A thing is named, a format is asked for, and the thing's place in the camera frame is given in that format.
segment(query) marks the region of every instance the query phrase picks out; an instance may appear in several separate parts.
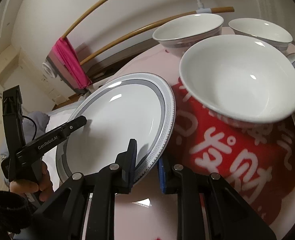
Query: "white round object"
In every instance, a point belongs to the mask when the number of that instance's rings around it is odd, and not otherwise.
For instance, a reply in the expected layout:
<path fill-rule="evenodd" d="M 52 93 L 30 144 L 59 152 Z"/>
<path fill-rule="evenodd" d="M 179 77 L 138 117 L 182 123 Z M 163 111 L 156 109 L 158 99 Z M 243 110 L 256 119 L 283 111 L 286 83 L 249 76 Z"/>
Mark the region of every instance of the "white round object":
<path fill-rule="evenodd" d="M 234 120 L 272 123 L 295 110 L 295 70 L 264 41 L 240 35 L 208 38 L 182 57 L 180 77 L 207 108 Z"/>
<path fill-rule="evenodd" d="M 288 44 L 293 41 L 292 35 L 287 30 L 274 23 L 261 19 L 234 19 L 231 20 L 228 25 L 234 30 L 235 34 L 258 38 L 274 47 L 283 47 L 281 50 L 286 50 Z"/>
<path fill-rule="evenodd" d="M 149 73 L 134 73 L 108 82 L 92 93 L 72 114 L 87 118 L 57 147 L 59 177 L 65 181 L 75 172 L 93 174 L 115 162 L 137 140 L 134 182 L 162 154 L 172 133 L 175 100 L 170 86 Z"/>
<path fill-rule="evenodd" d="M 152 37 L 170 53 L 182 55 L 195 43 L 220 35 L 224 19 L 217 14 L 201 13 L 171 20 L 155 30 Z"/>

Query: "bowl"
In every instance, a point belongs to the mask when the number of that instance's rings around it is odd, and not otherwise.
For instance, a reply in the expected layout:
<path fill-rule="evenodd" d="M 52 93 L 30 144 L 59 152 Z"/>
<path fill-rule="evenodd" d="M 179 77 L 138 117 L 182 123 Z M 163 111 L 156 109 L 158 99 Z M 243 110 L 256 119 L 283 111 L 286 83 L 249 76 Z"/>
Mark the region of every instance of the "bowl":
<path fill-rule="evenodd" d="M 171 20 L 155 30 L 152 37 L 171 54 L 182 57 L 197 42 L 221 35 L 224 19 L 217 14 L 202 13 Z"/>
<path fill-rule="evenodd" d="M 286 51 L 293 41 L 292 35 L 282 27 L 260 19 L 240 18 L 231 20 L 228 24 L 235 34 L 255 37 L 277 48 Z"/>
<path fill-rule="evenodd" d="M 221 35 L 187 50 L 179 73 L 187 91 L 223 122 L 253 128 L 295 110 L 295 70 L 270 44 Z"/>

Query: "red paper with white writing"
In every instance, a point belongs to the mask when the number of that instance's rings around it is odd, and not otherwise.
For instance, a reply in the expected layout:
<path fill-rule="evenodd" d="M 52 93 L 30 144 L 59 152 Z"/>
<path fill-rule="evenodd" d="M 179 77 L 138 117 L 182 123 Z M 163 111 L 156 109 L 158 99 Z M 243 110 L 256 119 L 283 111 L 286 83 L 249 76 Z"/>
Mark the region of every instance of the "red paper with white writing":
<path fill-rule="evenodd" d="M 191 97 L 180 79 L 172 90 L 177 115 L 169 151 L 194 172 L 220 173 L 271 224 L 295 186 L 292 118 L 250 130 L 233 128 Z"/>

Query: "round table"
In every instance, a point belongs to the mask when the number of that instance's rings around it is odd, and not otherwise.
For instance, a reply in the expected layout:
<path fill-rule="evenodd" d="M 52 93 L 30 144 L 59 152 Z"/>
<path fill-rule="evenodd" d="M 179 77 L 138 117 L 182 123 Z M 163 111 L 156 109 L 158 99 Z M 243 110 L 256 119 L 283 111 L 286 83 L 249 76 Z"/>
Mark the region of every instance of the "round table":
<path fill-rule="evenodd" d="M 234 34 L 229 27 L 222 34 Z M 290 45 L 284 53 L 295 53 Z M 149 72 L 164 78 L 170 86 L 178 84 L 180 58 L 157 45 L 140 54 L 110 80 L 119 76 Z M 277 239 L 282 239 L 295 223 L 295 186 L 282 199 L 281 210 L 270 224 Z M 163 195 L 160 190 L 157 169 L 154 167 L 146 177 L 136 184 L 129 195 L 118 195 L 115 203 L 115 239 L 173 240 L 177 237 L 177 197 Z"/>

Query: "pink towel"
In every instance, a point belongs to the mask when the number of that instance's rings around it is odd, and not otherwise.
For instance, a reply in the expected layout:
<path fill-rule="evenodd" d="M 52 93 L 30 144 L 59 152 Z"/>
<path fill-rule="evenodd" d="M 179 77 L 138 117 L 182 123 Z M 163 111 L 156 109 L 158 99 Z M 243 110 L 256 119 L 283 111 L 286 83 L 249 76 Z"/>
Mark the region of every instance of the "pink towel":
<path fill-rule="evenodd" d="M 75 79 L 79 89 L 86 88 L 92 84 L 91 80 L 82 69 L 77 54 L 67 38 L 59 38 L 52 47 L 52 51 Z"/>

